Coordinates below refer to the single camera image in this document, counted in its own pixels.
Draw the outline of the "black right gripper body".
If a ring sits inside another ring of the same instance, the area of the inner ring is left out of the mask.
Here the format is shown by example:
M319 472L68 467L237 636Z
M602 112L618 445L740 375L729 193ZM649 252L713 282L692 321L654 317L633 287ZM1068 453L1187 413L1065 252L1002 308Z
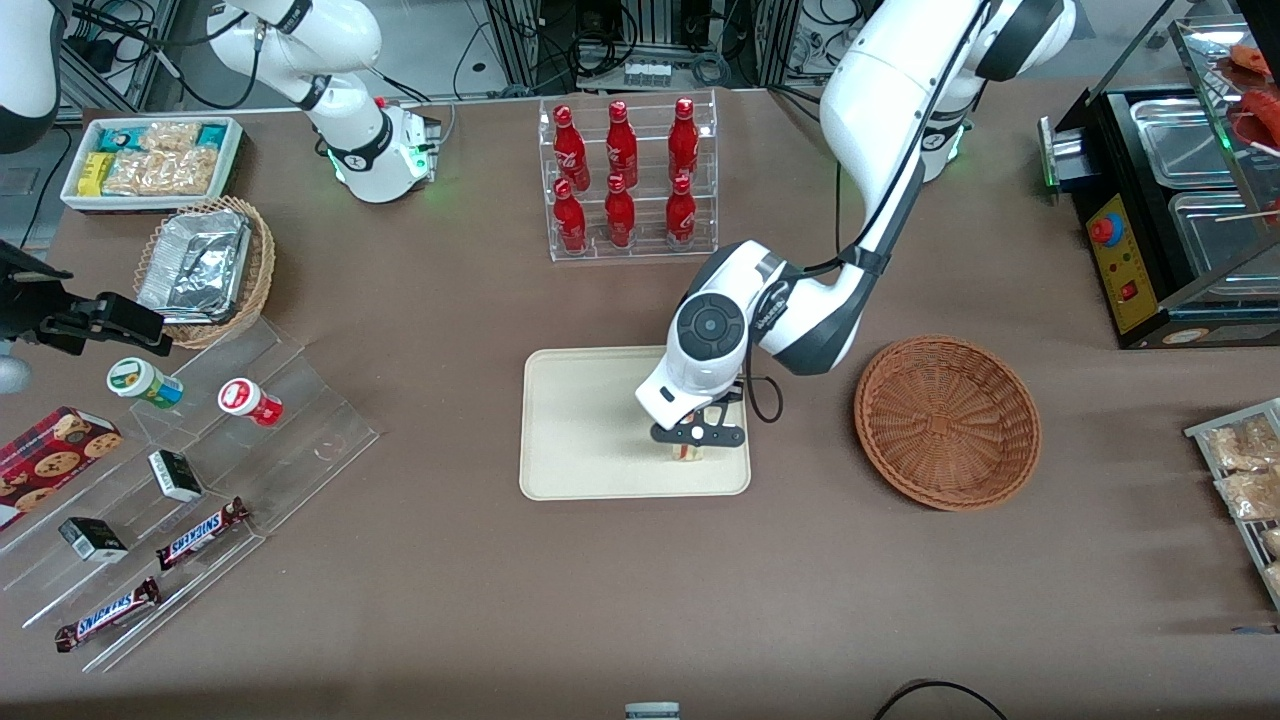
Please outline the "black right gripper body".
M35 336L41 324L72 305L63 287L73 278L33 258L15 245L1 241L1 334L13 341Z

